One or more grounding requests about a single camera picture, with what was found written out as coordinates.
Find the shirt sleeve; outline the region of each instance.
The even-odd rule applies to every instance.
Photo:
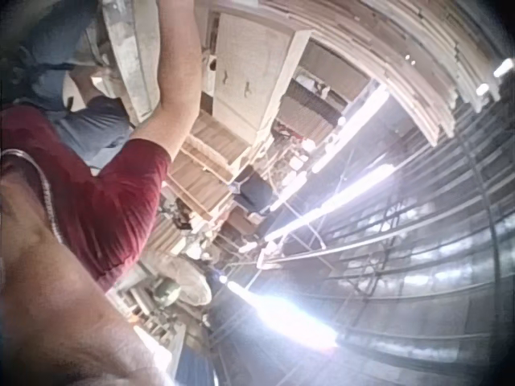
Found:
[[[133,139],[97,176],[91,202],[97,213],[93,216],[97,258],[105,272],[97,281],[105,290],[139,257],[155,221],[170,163],[161,146]]]

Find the forearm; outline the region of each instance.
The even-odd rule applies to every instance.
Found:
[[[158,84],[161,108],[198,114],[202,82],[201,50],[193,0],[158,0],[161,54]]]

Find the red shirt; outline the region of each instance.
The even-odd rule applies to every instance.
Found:
[[[43,170],[66,245],[108,290],[148,239],[170,156],[153,142],[133,139],[94,177],[39,110],[14,106],[2,111],[0,123],[2,149],[27,152]],[[14,158],[2,157],[2,171],[34,175],[30,163]],[[42,200],[41,182],[29,182]]]

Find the gray pants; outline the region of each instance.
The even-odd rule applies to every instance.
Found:
[[[9,98],[41,109],[64,144],[90,166],[102,168],[128,139],[129,117],[119,99],[107,96],[93,98],[80,111],[66,110],[66,70],[59,68],[72,58],[97,8],[97,0],[60,0],[52,7],[22,43],[23,86],[13,87]]]

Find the raised arm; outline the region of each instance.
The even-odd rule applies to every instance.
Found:
[[[163,147],[173,160],[200,109],[200,39],[193,0],[158,0],[161,53],[158,84],[161,101],[132,138]]]

